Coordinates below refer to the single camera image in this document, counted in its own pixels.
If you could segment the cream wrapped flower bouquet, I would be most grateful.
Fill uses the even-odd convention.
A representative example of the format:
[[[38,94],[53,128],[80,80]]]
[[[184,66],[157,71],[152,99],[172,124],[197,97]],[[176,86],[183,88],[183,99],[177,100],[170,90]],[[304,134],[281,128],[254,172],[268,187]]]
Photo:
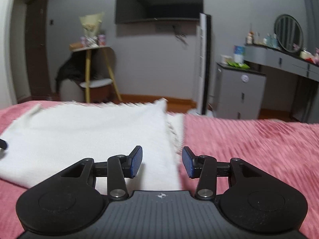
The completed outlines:
[[[104,12],[93,15],[80,16],[80,23],[84,31],[84,36],[87,39],[88,47],[98,47],[97,36],[102,24]]]

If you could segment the round black vanity mirror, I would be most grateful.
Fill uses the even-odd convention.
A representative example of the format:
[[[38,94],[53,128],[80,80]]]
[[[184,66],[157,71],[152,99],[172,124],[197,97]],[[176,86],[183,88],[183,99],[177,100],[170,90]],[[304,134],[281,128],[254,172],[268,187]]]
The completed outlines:
[[[303,48],[304,35],[299,22],[288,14],[279,15],[275,20],[274,34],[281,49],[287,53],[299,53]]]

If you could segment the small white box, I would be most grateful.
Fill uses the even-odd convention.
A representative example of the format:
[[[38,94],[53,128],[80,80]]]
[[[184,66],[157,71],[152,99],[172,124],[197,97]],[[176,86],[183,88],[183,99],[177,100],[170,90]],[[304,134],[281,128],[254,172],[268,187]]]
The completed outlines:
[[[228,64],[228,62],[232,62],[232,57],[227,55],[221,55],[220,63],[221,64]]]

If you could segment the black garment on stool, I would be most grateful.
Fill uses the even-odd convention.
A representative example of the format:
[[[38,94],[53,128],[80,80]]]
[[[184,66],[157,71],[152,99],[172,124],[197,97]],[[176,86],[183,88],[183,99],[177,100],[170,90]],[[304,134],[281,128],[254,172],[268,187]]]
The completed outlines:
[[[85,60],[86,52],[72,52],[70,58],[59,68],[55,78],[56,92],[59,89],[62,81],[70,79],[73,81],[83,82],[85,80]]]

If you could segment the white tower fan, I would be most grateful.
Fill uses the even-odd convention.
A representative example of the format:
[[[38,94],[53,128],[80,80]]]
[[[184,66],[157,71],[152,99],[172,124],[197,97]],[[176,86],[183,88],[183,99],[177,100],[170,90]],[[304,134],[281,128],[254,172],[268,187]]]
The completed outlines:
[[[213,24],[211,15],[200,13],[200,21],[196,30],[196,38],[195,114],[213,117],[213,111],[209,109],[213,44]]]

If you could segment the grey vanity desk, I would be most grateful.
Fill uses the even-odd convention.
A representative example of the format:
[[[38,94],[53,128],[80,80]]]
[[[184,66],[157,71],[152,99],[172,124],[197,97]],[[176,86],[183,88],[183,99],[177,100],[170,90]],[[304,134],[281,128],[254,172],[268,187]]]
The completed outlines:
[[[267,77],[262,110],[318,123],[318,66],[262,45],[246,45],[244,61]]]

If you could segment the grey drawer cabinet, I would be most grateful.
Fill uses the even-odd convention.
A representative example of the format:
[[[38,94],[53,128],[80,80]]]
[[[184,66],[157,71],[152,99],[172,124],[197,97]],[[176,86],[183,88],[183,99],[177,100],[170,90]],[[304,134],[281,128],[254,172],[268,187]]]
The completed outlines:
[[[214,117],[237,120],[257,119],[263,100],[266,75],[221,63],[216,66]]]

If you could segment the white round stool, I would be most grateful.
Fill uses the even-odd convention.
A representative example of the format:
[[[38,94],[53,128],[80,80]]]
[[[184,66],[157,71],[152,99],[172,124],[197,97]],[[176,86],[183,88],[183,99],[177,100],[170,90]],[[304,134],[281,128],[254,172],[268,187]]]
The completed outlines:
[[[85,96],[82,88],[70,79],[66,79],[61,82],[59,96],[61,101],[85,102]]]

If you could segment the green item on cabinet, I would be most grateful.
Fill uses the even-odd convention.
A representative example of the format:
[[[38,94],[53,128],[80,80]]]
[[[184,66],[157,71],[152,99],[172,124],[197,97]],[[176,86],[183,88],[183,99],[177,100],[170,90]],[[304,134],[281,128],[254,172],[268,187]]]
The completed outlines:
[[[238,69],[250,69],[250,67],[245,63],[227,62],[227,64]]]

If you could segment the blue white tissue box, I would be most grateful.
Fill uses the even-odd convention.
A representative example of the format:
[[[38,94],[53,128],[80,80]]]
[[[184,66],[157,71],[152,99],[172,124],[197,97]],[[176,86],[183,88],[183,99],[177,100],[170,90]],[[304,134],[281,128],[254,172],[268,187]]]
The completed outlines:
[[[243,64],[244,54],[245,54],[244,46],[238,46],[238,45],[234,46],[234,62]]]

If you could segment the pink can on table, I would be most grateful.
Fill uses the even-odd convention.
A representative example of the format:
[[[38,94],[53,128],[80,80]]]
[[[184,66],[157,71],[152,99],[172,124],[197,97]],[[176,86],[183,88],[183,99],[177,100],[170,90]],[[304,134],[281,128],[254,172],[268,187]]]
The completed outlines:
[[[98,35],[98,45],[106,46],[106,36],[104,34]]]

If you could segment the black wall television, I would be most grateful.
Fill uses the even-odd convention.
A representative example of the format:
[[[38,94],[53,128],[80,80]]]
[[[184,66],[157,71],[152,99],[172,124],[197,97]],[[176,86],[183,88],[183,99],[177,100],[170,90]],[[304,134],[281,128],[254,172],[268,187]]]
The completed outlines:
[[[116,0],[115,24],[197,21],[204,0]]]

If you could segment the white ribbed knit sweater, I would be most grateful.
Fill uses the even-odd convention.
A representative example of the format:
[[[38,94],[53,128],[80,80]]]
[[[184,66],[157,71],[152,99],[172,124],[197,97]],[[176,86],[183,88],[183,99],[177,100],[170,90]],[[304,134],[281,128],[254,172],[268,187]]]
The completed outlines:
[[[180,190],[179,132],[169,124],[166,100],[148,104],[40,104],[15,119],[1,134],[1,178],[30,188],[85,158],[107,161],[143,149],[128,190]]]

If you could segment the dark wooden door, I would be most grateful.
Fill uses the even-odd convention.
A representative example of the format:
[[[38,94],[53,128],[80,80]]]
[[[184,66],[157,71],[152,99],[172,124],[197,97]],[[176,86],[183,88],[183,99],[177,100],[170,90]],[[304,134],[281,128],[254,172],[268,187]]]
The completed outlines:
[[[33,97],[51,94],[46,56],[46,11],[48,0],[31,0],[25,20],[25,59]]]

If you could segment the pink corduroy bedspread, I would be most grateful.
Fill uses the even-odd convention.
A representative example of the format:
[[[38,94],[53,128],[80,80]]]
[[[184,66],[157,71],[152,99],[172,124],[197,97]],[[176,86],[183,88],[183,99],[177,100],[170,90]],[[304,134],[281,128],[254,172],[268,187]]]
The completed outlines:
[[[1,133],[33,106],[54,109],[57,101],[28,101],[1,110]],[[188,114],[167,115],[183,146],[219,161],[239,157],[283,180],[306,197],[309,210],[301,232],[318,238],[318,123],[280,120],[223,120]],[[23,228],[15,204],[25,189],[1,179],[1,238],[16,238]]]

